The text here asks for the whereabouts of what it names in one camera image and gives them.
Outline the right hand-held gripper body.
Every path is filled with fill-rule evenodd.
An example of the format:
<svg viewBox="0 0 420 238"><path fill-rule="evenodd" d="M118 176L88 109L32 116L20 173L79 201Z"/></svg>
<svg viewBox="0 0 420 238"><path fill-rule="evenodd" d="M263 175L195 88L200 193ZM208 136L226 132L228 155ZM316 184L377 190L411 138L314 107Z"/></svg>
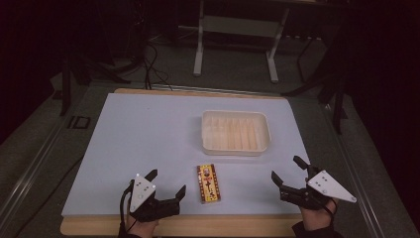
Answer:
<svg viewBox="0 0 420 238"><path fill-rule="evenodd" d="M325 170L310 178L300 189L281 183L279 192L281 200L311 210L324 208L332 198L352 203L358 201Z"/></svg>

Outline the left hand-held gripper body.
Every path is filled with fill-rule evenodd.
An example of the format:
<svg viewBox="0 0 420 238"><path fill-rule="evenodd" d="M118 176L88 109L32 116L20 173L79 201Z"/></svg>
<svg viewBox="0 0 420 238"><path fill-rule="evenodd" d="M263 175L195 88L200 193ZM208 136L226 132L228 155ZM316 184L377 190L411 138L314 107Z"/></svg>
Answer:
<svg viewBox="0 0 420 238"><path fill-rule="evenodd" d="M156 189L157 187L153 182L147 181L145 177L136 175L133 181L129 205L130 215L136 220L140 222L151 222L179 214L180 204L178 207L165 206L165 200L155 198Z"/></svg>

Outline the person's right hand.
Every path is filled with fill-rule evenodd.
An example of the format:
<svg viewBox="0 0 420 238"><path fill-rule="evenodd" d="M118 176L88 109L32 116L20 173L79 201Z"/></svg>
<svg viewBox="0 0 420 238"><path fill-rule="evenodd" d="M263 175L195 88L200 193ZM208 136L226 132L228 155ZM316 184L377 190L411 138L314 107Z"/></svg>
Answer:
<svg viewBox="0 0 420 238"><path fill-rule="evenodd" d="M310 210L300 207L304 228L307 231L314 231L329 227L333 223L337 206L338 200L332 198L326 204L326 208L319 210Z"/></svg>

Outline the person's left hand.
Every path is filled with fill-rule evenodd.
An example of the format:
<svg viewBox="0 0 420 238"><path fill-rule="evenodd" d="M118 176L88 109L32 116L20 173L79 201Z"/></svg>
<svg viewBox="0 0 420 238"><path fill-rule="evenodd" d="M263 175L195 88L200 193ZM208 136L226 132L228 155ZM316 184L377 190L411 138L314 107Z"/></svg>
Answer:
<svg viewBox="0 0 420 238"><path fill-rule="evenodd" d="M153 238L158 221L139 222L131 215L127 216L126 231L129 238Z"/></svg>

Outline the red and yellow snack packet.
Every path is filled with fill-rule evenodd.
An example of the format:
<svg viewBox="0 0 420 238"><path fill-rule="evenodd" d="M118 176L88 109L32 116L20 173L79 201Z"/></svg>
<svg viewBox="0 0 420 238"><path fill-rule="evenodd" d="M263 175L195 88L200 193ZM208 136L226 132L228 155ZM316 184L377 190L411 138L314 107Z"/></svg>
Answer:
<svg viewBox="0 0 420 238"><path fill-rule="evenodd" d="M220 201L221 194L215 166L213 164L200 165L196 169L201 202L210 203Z"/></svg>

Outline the pale blue table mat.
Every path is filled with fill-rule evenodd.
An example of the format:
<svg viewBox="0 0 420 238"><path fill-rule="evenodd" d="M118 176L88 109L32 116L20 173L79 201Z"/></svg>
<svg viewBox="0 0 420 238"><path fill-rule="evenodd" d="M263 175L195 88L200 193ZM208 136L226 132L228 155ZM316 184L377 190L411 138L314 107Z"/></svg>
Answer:
<svg viewBox="0 0 420 238"><path fill-rule="evenodd" d="M258 157L206 155L201 117L207 110L264 114L269 147ZM303 187L305 173L294 156L307 154L285 99L111 93L62 213L116 214L129 181L154 169L157 198L172 198L186 185L183 215L295 213L297 207L280 200L270 178L276 172L286 184ZM196 168L208 164L215 166L221 200L202 203Z"/></svg>

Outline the white plastic tray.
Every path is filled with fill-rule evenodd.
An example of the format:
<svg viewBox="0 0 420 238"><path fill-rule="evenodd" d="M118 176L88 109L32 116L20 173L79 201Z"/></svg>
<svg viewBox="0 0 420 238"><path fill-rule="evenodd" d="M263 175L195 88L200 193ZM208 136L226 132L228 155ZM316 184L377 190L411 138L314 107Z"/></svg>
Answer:
<svg viewBox="0 0 420 238"><path fill-rule="evenodd" d="M247 111L205 111L201 137L204 153L213 156L255 157L271 142L265 115Z"/></svg>

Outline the black metal stand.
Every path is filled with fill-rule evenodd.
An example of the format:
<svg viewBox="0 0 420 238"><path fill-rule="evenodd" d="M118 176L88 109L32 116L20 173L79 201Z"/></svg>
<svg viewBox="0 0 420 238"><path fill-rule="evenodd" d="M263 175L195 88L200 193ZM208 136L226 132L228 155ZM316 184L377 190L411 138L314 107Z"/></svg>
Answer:
<svg viewBox="0 0 420 238"><path fill-rule="evenodd" d="M335 131L341 135L341 118L345 83L348 78L349 65L346 57L346 49L342 47L342 41L334 37L329 42L324 41L327 50L316 69L304 81L304 84L296 89L282 92L282 96L297 96L312 88L321 86L317 95L318 102L329 104L334 100L332 124Z"/></svg>
<svg viewBox="0 0 420 238"><path fill-rule="evenodd" d="M120 77L119 73L134 69L137 65L138 61L135 60L124 66L108 68L83 53L72 51L65 52L63 54L61 64L61 90L57 91L58 96L61 99L60 115L65 115L71 105L70 79L72 76L74 76L79 83L88 84L90 82L90 74L88 70L91 68L114 82L128 83L128 80Z"/></svg>

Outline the metal floor rail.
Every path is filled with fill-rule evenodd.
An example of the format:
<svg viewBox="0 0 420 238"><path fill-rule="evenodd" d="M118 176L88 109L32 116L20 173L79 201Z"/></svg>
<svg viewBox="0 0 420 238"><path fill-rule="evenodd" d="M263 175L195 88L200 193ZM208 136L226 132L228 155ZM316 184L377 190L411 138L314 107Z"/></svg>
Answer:
<svg viewBox="0 0 420 238"><path fill-rule="evenodd" d="M71 115L71 110L47 118L36 113L0 146L0 230L25 199Z"/></svg>
<svg viewBox="0 0 420 238"><path fill-rule="evenodd" d="M382 180L383 165L355 111L345 109L345 118L339 120L341 133L338 133L332 122L333 108L332 103L322 106L340 155L332 168L346 177L346 184L358 200L340 208L339 227L350 238L385 238L375 208L378 188L373 183L374 179Z"/></svg>

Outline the black rectangular floor bracket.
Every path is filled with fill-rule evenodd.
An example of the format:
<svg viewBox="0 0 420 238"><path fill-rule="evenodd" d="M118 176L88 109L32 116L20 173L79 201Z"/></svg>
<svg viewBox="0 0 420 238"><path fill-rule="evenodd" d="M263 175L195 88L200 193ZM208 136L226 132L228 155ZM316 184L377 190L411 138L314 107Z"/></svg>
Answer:
<svg viewBox="0 0 420 238"><path fill-rule="evenodd" d="M67 124L67 129L87 129L90 122L90 117L72 116Z"/></svg>

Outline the white metal table frame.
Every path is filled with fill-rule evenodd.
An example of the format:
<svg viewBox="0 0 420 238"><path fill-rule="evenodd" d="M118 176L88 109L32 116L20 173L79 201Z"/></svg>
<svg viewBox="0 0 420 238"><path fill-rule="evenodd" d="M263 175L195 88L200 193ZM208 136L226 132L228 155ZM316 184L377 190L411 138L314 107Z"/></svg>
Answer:
<svg viewBox="0 0 420 238"><path fill-rule="evenodd" d="M204 53L203 37L205 32L266 37L272 39L271 49L265 52L270 81L272 83L278 83L279 79L274 56L282 37L290 9L285 8L282 11L280 20L278 22L272 22L206 15L204 13L204 0L200 0L199 3L198 40L193 75L201 75Z"/></svg>

